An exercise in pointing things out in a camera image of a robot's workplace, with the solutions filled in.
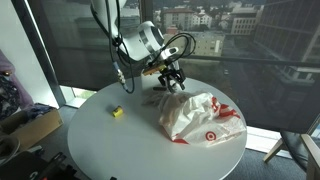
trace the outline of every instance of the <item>chair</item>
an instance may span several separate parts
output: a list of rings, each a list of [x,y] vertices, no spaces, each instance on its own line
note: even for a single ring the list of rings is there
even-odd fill
[[[263,158],[268,163],[281,149],[286,149],[292,159],[307,173],[307,180],[320,179],[320,139],[308,134],[281,131],[281,139]]]

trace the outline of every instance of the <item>white round table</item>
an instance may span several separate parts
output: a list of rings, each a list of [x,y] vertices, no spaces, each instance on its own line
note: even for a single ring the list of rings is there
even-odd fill
[[[134,94],[127,94],[119,83],[112,84],[90,97],[74,115],[68,146],[87,176],[93,180],[112,176],[118,180],[215,180],[236,167],[245,150],[247,132],[210,148],[173,143],[158,123],[157,108],[141,105],[141,79],[135,80]],[[245,123],[236,104],[218,89],[189,78],[184,84],[187,92],[211,92],[233,107]],[[124,114],[114,118],[111,112],[118,105]]]

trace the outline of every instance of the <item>plastic bag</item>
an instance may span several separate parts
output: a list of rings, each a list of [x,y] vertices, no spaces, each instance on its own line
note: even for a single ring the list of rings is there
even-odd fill
[[[246,131],[237,112],[211,93],[165,94],[160,124],[173,142],[210,147]]]

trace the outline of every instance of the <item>cardboard box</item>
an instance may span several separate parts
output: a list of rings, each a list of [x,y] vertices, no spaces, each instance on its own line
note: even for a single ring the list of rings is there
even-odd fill
[[[4,133],[19,139],[20,151],[29,149],[63,124],[58,110],[53,109],[17,129],[17,127],[19,127],[20,124],[23,124],[27,118],[27,113],[25,111],[20,111],[0,122]]]

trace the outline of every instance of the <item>bag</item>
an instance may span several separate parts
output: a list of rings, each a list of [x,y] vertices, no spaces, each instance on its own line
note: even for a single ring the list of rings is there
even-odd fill
[[[246,131],[240,116],[211,93],[166,94],[160,124],[173,142],[210,147]]]
[[[0,75],[0,121],[15,113],[19,106],[18,89],[6,77]]]

